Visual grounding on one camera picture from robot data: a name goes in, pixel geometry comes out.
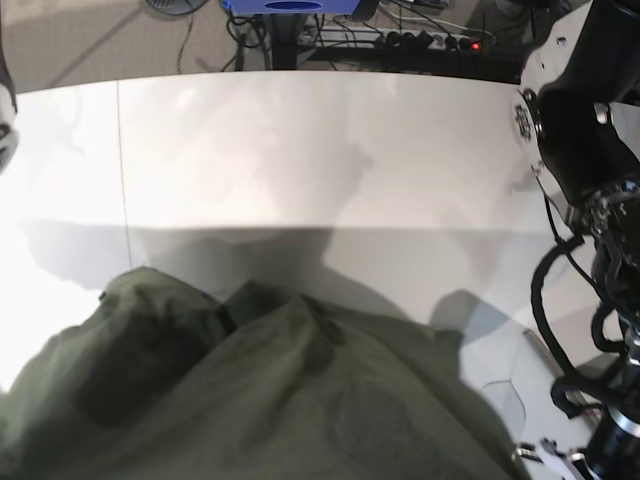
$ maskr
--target blue object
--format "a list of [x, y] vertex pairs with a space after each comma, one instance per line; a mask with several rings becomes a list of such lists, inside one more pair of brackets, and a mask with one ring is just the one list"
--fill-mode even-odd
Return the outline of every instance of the blue object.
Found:
[[238, 15], [257, 13], [353, 13], [359, 0], [223, 0]]

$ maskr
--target olive green fabric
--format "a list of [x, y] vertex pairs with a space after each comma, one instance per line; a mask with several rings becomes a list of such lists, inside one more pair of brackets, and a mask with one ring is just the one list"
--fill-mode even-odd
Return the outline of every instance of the olive green fabric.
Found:
[[516, 479], [456, 335], [249, 284], [115, 279], [0, 397], [0, 478]]

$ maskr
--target white tabletop surface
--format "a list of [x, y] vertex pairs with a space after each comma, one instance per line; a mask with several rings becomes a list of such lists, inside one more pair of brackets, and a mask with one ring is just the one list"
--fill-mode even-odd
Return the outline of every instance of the white tabletop surface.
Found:
[[[552, 238], [515, 140], [513, 89], [289, 72], [23, 95], [22, 143], [0, 178], [0, 385], [82, 322], [111, 277], [150, 265], [220, 298], [256, 278], [460, 329], [471, 386], [518, 374], [537, 392], [520, 434], [561, 430], [581, 445], [584, 425], [541, 423], [551, 379], [527, 383], [520, 365], [531, 276]], [[548, 284], [560, 340], [574, 361], [591, 358], [595, 296], [564, 264]]]

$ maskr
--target green cloth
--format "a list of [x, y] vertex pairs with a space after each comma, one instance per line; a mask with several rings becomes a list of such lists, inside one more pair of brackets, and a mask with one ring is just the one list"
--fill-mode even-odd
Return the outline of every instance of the green cloth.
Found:
[[248, 284], [116, 278], [0, 397], [0, 478], [516, 479], [459, 338]]

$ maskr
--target white table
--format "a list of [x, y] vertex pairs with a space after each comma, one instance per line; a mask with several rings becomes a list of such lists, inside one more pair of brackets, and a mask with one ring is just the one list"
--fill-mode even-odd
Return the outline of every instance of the white table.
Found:
[[[22, 144], [0, 179], [0, 365], [12, 358], [0, 385], [48, 336], [84, 320], [111, 277], [150, 265], [220, 298], [256, 278], [458, 328], [465, 381], [526, 391], [516, 434], [583, 444], [586, 426], [554, 409], [552, 377], [522, 338], [552, 238], [515, 141], [512, 92], [290, 72], [22, 96]], [[559, 339], [574, 361], [593, 357], [595, 296], [566, 265], [548, 284]]]

